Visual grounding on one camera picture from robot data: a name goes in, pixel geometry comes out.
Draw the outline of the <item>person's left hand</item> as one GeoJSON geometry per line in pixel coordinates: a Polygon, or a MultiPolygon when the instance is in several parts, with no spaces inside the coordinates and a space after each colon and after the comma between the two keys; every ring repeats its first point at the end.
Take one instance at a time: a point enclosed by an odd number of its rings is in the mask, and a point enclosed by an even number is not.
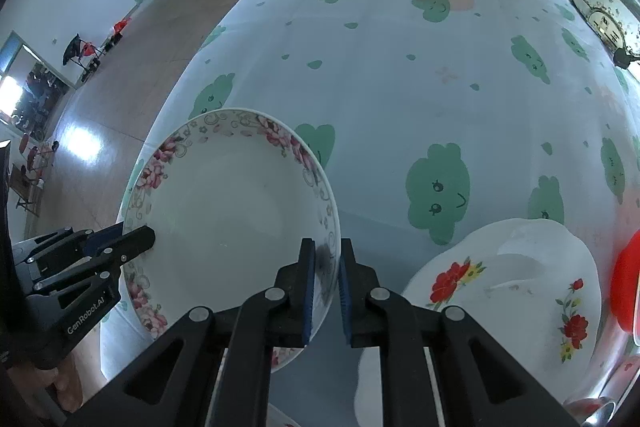
{"type": "Polygon", "coordinates": [[[67,357],[55,369],[37,369],[30,362],[14,365],[9,369],[12,383],[29,408],[40,418],[49,414],[35,398],[36,392],[53,386],[58,404],[66,412],[74,413],[84,401],[81,381],[73,355],[67,357]]]}

